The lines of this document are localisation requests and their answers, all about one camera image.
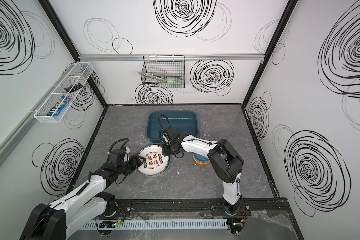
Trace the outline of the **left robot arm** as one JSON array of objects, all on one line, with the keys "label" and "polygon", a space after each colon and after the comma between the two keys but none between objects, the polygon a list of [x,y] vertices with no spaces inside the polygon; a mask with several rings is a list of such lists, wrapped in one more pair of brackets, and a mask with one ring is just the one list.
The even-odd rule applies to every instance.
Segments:
[{"label": "left robot arm", "polygon": [[107,161],[79,187],[54,202],[36,206],[20,236],[22,240],[67,240],[90,220],[112,217],[119,208],[114,195],[105,190],[144,164],[128,147],[108,152]]}]

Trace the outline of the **white plate red characters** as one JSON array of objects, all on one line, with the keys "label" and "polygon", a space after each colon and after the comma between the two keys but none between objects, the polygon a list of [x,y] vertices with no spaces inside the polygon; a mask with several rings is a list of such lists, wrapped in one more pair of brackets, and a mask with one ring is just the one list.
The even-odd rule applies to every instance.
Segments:
[{"label": "white plate red characters", "polygon": [[170,157],[164,156],[163,148],[159,145],[150,145],[143,148],[139,153],[139,157],[143,157],[145,161],[138,167],[138,171],[148,177],[155,177],[163,174],[170,166]]}]

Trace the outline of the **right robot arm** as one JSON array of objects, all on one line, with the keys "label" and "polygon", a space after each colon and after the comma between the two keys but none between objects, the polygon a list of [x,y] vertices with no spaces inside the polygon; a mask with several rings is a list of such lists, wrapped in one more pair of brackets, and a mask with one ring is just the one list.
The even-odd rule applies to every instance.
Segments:
[{"label": "right robot arm", "polygon": [[160,131],[164,156],[182,158],[184,153],[193,153],[208,158],[223,181],[224,209],[229,215],[236,214],[244,203],[240,192],[240,177],[244,160],[226,139],[207,141],[193,135],[179,134],[173,127]]}]

